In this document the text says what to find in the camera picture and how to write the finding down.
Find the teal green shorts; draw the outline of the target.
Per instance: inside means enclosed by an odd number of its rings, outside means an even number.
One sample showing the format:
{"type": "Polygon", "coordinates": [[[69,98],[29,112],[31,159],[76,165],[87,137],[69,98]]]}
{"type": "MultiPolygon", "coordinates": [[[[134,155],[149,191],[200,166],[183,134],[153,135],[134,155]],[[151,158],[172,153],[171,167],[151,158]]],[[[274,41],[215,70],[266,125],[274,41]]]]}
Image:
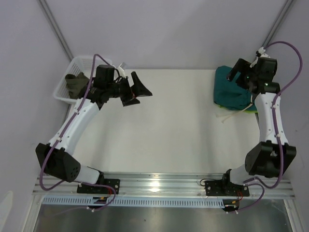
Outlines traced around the teal green shorts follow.
{"type": "Polygon", "coordinates": [[[220,66],[215,71],[213,102],[231,111],[241,111],[251,103],[251,93],[239,87],[235,80],[228,81],[226,76],[232,70],[228,66],[220,66]]]}

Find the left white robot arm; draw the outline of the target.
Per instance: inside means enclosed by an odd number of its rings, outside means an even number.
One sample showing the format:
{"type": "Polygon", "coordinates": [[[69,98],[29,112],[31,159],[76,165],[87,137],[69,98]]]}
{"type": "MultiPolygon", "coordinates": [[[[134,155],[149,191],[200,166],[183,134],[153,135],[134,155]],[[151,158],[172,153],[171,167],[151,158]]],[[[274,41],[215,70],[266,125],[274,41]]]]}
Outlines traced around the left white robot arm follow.
{"type": "Polygon", "coordinates": [[[85,86],[77,99],[73,112],[57,134],[46,144],[38,144],[35,152],[41,166],[41,175],[48,174],[61,182],[88,183],[93,193],[104,190],[102,172],[82,165],[74,157],[75,147],[94,116],[111,98],[119,98],[123,106],[139,104],[138,97],[152,96],[138,78],[131,73],[133,85],[128,77],[114,77],[114,68],[98,68],[96,76],[85,86]]]}

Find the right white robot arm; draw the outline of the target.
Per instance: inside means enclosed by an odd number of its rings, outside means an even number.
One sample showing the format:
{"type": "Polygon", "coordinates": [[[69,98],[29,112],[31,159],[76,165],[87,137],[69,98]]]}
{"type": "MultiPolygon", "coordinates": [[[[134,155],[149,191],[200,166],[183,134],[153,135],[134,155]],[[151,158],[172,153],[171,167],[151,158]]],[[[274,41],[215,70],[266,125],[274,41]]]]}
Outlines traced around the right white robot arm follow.
{"type": "Polygon", "coordinates": [[[251,93],[259,121],[259,143],[247,153],[244,165],[223,175],[220,188],[226,195],[253,181],[267,189],[276,188],[296,157],[296,148],[289,145],[282,125],[281,88],[273,81],[277,66],[273,58],[258,57],[254,64],[240,58],[226,77],[251,93]]]}

